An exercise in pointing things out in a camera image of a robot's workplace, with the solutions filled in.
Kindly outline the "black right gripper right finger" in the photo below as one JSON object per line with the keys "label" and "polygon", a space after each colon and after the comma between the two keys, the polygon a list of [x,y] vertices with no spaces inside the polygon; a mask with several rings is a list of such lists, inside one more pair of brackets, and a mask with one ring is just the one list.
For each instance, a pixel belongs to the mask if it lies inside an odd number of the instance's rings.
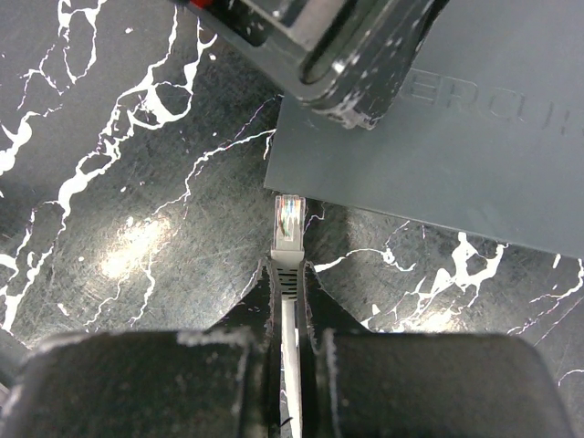
{"label": "black right gripper right finger", "polygon": [[306,437],[570,437],[548,368],[530,344],[496,333],[379,333],[298,275]]}

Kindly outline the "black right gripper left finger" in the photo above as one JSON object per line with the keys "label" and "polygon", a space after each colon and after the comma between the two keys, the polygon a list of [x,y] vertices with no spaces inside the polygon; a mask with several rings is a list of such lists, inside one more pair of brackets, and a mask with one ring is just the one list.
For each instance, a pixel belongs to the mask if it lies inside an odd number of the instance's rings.
{"label": "black right gripper left finger", "polygon": [[207,329],[68,332],[26,356],[4,437],[277,437],[280,309],[271,264]]}

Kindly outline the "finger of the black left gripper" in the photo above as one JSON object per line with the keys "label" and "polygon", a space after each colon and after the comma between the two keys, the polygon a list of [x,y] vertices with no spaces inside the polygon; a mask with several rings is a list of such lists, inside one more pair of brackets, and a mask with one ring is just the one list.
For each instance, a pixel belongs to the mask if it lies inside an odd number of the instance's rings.
{"label": "finger of the black left gripper", "polygon": [[444,1],[248,1],[269,27],[246,54],[302,107],[346,129],[387,113]]}

